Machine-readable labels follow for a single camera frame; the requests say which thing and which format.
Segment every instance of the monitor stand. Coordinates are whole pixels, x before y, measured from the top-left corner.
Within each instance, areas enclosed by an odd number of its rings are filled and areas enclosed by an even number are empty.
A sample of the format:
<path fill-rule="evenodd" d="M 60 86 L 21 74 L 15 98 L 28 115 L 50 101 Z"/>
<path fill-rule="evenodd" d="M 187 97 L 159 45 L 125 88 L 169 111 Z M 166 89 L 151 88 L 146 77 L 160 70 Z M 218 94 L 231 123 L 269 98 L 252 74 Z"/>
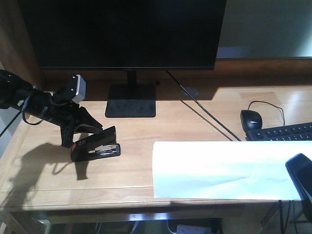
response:
<path fill-rule="evenodd" d="M 127 71 L 128 84 L 111 85 L 105 116 L 155 117 L 156 89 L 153 84 L 137 84 L 135 71 Z"/>

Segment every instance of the black phone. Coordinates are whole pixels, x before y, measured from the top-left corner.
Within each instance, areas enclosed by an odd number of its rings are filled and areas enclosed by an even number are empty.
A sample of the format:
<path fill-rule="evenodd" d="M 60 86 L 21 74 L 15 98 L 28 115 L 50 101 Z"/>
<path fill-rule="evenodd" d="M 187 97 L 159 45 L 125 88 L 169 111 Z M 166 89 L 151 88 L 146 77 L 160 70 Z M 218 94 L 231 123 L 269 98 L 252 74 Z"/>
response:
<path fill-rule="evenodd" d="M 303 213 L 312 223 L 312 161 L 297 154 L 286 162 L 286 168 L 302 200 Z"/>

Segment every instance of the keyboard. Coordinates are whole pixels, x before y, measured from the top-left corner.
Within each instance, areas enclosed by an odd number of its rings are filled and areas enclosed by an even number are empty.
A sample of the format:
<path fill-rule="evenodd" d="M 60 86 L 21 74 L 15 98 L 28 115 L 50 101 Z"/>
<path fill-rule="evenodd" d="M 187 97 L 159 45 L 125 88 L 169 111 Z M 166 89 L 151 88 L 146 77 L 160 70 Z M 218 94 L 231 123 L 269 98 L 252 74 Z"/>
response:
<path fill-rule="evenodd" d="M 312 140 L 312 122 L 250 130 L 246 140 Z"/>

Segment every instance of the computer mouse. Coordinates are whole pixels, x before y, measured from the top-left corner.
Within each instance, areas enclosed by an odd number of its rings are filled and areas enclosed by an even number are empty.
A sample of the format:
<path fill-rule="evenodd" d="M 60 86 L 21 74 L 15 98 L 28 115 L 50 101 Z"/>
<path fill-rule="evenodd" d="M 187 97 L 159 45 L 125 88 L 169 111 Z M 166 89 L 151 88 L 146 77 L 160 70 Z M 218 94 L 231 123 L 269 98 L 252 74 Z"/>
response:
<path fill-rule="evenodd" d="M 240 121 L 244 132 L 262 128 L 262 118 L 257 111 L 241 110 Z"/>

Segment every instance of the paper sheet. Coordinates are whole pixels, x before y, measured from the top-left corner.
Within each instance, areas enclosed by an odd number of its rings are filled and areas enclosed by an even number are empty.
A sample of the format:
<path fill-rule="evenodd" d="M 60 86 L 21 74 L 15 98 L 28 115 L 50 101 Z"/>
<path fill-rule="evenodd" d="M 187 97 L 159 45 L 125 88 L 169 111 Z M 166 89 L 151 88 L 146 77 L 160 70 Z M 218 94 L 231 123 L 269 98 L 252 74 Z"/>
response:
<path fill-rule="evenodd" d="M 312 158 L 312 141 L 155 142 L 155 197 L 300 199 L 287 160 Z"/>

